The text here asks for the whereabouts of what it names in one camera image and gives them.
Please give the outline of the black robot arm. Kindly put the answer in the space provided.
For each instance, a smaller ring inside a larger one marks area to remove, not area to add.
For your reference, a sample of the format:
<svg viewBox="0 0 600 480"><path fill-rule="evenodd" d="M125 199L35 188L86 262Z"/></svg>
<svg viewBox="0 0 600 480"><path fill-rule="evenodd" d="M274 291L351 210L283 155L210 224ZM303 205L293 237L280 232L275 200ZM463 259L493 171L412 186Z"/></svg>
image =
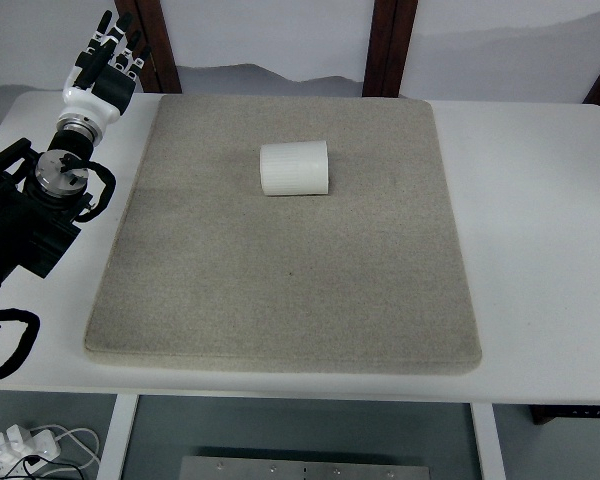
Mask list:
<svg viewBox="0 0 600 480"><path fill-rule="evenodd" d="M114 174L93 161L106 129L126 111L151 50L131 13L105 11L64 89L65 107L47 149L22 138L0 152L0 288L22 267L44 278L80 232L109 205Z"/></svg>

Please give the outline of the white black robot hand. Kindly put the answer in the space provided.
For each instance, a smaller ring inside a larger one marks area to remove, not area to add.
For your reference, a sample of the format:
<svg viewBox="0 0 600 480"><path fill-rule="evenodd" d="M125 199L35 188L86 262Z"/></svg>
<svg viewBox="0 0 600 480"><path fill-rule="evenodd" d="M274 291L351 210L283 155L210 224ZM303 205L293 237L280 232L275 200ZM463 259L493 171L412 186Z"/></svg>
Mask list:
<svg viewBox="0 0 600 480"><path fill-rule="evenodd" d="M141 38L141 32L136 30L116 56L114 67L107 65L133 19L131 13L125 12L109 26L112 16L110 10L103 13L65 81L62 124L110 125L124 114L131 101L136 79L151 54L151 47L145 46L133 59L133 51Z"/></svg>

